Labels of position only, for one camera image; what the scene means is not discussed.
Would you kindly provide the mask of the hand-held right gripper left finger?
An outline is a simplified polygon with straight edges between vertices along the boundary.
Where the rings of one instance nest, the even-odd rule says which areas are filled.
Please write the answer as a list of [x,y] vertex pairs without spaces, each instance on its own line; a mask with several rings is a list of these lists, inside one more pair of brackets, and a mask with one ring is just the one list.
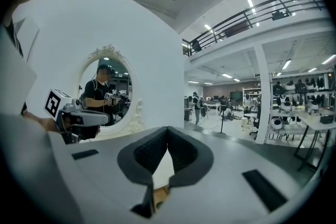
[[166,127],[67,145],[51,134],[48,211],[60,223],[167,223],[155,212],[152,172]]

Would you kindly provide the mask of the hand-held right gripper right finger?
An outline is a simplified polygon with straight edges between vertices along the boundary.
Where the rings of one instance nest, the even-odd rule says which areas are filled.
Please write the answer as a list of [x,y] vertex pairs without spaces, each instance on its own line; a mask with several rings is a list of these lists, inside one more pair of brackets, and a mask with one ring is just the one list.
[[287,200],[301,190],[285,170],[241,144],[183,132],[212,150],[213,166],[197,184],[172,188],[156,213],[156,223],[261,223],[269,211],[243,177],[244,172],[254,169]]

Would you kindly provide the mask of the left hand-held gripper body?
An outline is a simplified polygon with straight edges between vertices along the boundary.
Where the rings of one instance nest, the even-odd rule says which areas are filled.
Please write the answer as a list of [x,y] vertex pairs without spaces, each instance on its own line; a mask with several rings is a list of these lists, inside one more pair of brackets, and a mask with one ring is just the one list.
[[95,138],[100,131],[100,125],[80,124],[78,112],[85,111],[81,101],[61,90],[50,89],[44,110],[55,121],[56,129],[66,144]]

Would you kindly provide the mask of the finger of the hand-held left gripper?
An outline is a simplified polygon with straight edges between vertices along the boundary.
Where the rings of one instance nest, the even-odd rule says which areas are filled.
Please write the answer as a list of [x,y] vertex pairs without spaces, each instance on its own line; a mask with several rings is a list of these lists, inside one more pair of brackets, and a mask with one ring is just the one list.
[[81,125],[105,125],[109,122],[109,116],[102,112],[83,110],[78,112]]

